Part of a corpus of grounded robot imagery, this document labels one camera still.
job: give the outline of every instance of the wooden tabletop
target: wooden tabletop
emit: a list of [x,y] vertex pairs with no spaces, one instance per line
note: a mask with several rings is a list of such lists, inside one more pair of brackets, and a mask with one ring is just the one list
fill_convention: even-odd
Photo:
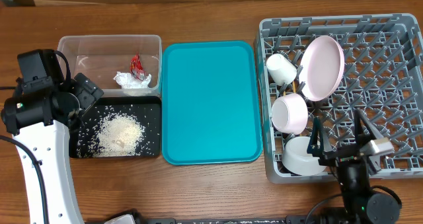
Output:
[[[0,86],[20,76],[17,54],[57,48],[61,37],[157,34],[163,48],[177,42],[245,40],[262,19],[412,13],[423,21],[423,0],[295,0],[76,7],[0,8]],[[0,108],[12,91],[0,91]],[[0,123],[0,134],[6,134]],[[0,142],[0,223],[29,223],[22,166],[13,145]],[[71,159],[83,219],[104,219],[136,208],[146,217],[240,218],[306,214],[339,193],[335,182],[272,184],[263,155],[253,163],[174,167],[156,159]],[[423,179],[372,180],[403,199],[399,223],[421,223]],[[340,200],[330,205],[341,205]]]

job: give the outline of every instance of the white tissue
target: white tissue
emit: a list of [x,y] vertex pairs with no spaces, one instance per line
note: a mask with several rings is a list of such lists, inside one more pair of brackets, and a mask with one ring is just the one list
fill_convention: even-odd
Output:
[[123,89],[146,89],[151,81],[151,75],[148,75],[144,81],[134,79],[131,73],[121,73],[118,71],[113,78]]

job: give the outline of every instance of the red wrapper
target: red wrapper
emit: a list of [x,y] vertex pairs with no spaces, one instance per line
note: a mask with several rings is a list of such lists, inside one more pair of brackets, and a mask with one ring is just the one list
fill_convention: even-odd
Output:
[[139,60],[139,54],[137,54],[136,56],[134,56],[134,58],[132,58],[130,71],[133,78],[139,79],[142,81],[145,79],[145,71],[143,67],[141,66],[141,61]]

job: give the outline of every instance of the teal tray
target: teal tray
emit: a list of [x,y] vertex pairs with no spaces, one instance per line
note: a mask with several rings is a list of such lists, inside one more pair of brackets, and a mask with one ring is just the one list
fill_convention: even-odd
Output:
[[162,66],[166,161],[198,165],[260,156],[256,69],[247,43],[173,44],[165,50]]

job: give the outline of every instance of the gray plastic crate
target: gray plastic crate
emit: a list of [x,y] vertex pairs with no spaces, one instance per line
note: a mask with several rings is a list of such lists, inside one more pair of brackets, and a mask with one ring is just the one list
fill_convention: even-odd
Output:
[[333,180],[330,171],[297,176],[284,170],[283,137],[272,126],[272,102],[292,86],[276,86],[268,76],[266,59],[281,53],[301,65],[307,45],[329,35],[344,50],[345,70],[334,94],[318,103],[307,101],[309,135],[312,119],[323,119],[334,149],[354,141],[352,109],[361,108],[377,128],[390,138],[395,153],[383,158],[383,170],[372,178],[423,177],[422,34],[410,14],[298,17],[264,19],[254,42],[262,101],[262,131],[266,174],[273,183]]

